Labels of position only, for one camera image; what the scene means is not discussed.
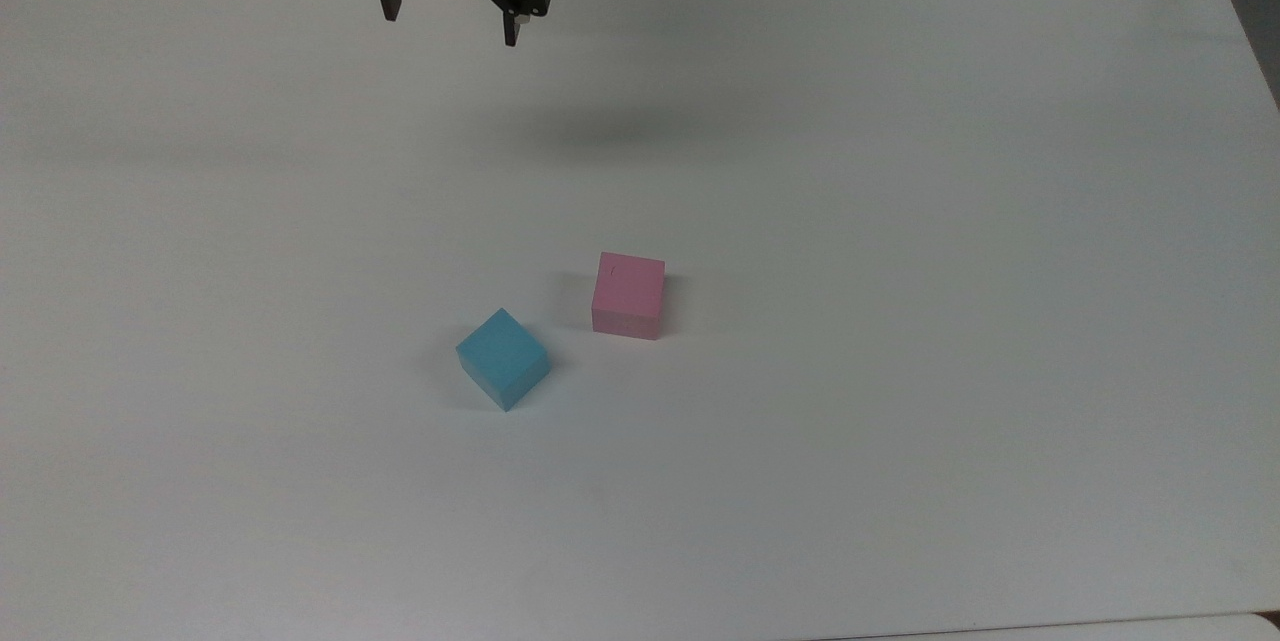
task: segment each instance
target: table surface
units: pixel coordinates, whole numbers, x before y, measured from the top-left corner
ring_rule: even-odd
[[[895,638],[902,641],[1280,641],[1280,631],[1256,615],[1222,615],[961,631],[942,636],[929,633]]]
[[[15,638],[776,641],[1280,599],[1229,0],[0,0]],[[667,262],[595,335],[603,249]],[[554,368],[502,413],[453,344]]]

